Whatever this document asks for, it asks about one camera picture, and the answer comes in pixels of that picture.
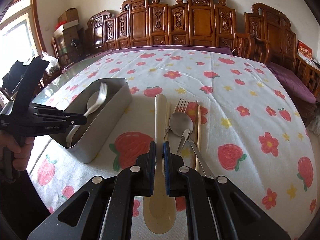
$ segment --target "purple seat cushion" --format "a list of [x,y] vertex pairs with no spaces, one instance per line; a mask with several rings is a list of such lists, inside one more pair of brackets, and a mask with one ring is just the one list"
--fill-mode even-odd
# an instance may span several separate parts
[[299,98],[311,104],[316,103],[316,98],[312,92],[291,70],[273,62],[270,62],[268,68],[275,75],[277,80],[279,80],[280,84],[284,87],[289,96]]

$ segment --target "beige plastic spoon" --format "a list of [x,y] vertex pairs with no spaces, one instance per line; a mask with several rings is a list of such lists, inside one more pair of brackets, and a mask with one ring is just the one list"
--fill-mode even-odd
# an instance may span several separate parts
[[162,172],[163,143],[167,98],[156,96],[156,171],[153,195],[143,197],[143,218],[149,230],[155,234],[168,232],[176,220],[177,207],[174,197],[168,197]]

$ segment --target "human hand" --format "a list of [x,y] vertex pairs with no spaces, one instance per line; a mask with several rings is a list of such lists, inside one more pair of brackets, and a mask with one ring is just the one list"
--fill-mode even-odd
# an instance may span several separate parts
[[34,137],[26,138],[25,145],[20,147],[12,135],[5,131],[0,131],[0,168],[3,168],[3,147],[7,147],[14,153],[13,167],[17,171],[24,171],[28,165],[34,140]]

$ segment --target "table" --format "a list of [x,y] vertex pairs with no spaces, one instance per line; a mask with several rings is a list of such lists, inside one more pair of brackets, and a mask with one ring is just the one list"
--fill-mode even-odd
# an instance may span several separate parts
[[[121,152],[119,145],[127,144],[135,156],[144,153],[132,137],[140,138],[140,143],[154,138],[154,98],[163,93],[173,105],[179,98],[190,100],[187,114],[193,120],[195,101],[200,102],[201,154],[215,175],[227,176],[292,239],[309,225],[317,195],[310,140],[291,99],[265,65],[174,47],[121,50],[84,68],[46,104],[65,109],[91,82],[106,77],[127,78],[133,101],[91,163],[78,163],[48,137],[37,138],[44,146],[32,152],[27,170],[50,212],[93,176],[115,176],[133,165],[119,161],[119,155],[130,152]],[[173,153],[178,141],[169,135]],[[188,146],[182,156],[190,166]],[[142,198],[137,197],[132,239],[183,239],[187,225],[181,198],[177,211],[173,228],[155,235],[143,222]]]

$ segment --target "stainless steel container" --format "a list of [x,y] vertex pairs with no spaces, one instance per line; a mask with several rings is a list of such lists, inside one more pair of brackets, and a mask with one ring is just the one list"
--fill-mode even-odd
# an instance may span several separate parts
[[72,139],[72,147],[67,148],[66,143],[66,137],[72,126],[65,133],[50,135],[71,156],[82,163],[89,163],[96,157],[124,110],[132,101],[129,85],[125,78],[102,78],[92,82],[71,102],[65,111],[84,114],[87,111],[89,97],[99,91],[101,82],[108,85],[106,101],[97,111],[88,116],[86,125],[80,126]]

